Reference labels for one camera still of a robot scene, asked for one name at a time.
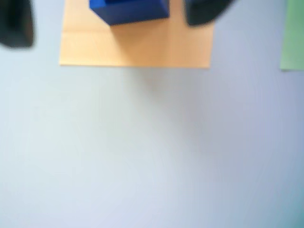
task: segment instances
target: black blurry object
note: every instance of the black blurry object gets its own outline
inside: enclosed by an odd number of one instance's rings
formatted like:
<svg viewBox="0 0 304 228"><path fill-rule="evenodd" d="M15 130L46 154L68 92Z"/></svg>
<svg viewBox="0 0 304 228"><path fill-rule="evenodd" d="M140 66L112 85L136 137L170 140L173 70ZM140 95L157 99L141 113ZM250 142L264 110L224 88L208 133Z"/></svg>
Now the black blurry object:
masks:
<svg viewBox="0 0 304 228"><path fill-rule="evenodd" d="M186 19L190 26L209 23L221 15L234 0L185 0Z"/></svg>
<svg viewBox="0 0 304 228"><path fill-rule="evenodd" d="M0 0L0 43L11 48L33 45L30 0Z"/></svg>

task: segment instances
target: blue block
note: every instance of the blue block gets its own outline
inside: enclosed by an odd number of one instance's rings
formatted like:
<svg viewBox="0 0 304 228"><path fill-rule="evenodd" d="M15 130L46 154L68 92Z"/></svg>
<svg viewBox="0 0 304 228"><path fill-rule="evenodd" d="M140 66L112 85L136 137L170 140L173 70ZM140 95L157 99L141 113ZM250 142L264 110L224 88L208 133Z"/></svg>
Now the blue block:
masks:
<svg viewBox="0 0 304 228"><path fill-rule="evenodd" d="M90 8L108 25L167 18L169 0L90 0Z"/></svg>

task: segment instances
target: orange paper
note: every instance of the orange paper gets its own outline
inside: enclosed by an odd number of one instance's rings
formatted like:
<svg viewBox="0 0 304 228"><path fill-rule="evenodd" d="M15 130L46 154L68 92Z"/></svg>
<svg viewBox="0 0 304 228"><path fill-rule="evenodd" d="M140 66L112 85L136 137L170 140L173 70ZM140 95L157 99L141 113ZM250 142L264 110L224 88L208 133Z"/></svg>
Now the orange paper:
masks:
<svg viewBox="0 0 304 228"><path fill-rule="evenodd" d="M167 19L111 27L88 0L66 0L60 64L208 68L213 27L188 27L183 0L170 0Z"/></svg>

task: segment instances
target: blue-gray table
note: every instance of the blue-gray table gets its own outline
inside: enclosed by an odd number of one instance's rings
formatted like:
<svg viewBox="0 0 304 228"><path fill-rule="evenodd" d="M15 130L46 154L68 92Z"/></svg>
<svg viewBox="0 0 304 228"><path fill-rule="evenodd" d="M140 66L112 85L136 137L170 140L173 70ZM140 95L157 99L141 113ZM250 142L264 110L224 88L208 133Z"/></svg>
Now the blue-gray table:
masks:
<svg viewBox="0 0 304 228"><path fill-rule="evenodd" d="M0 50L1 228L303 227L285 0L238 1L210 70L60 67L63 6L35 0L35 48Z"/></svg>

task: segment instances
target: blue box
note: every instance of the blue box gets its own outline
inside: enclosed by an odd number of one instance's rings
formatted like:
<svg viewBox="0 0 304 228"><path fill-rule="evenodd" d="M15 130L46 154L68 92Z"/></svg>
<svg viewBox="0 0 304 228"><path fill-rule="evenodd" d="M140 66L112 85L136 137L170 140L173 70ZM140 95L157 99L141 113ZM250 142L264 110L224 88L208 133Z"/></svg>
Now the blue box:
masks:
<svg viewBox="0 0 304 228"><path fill-rule="evenodd" d="M167 18L169 0L90 0L90 8L108 25Z"/></svg>

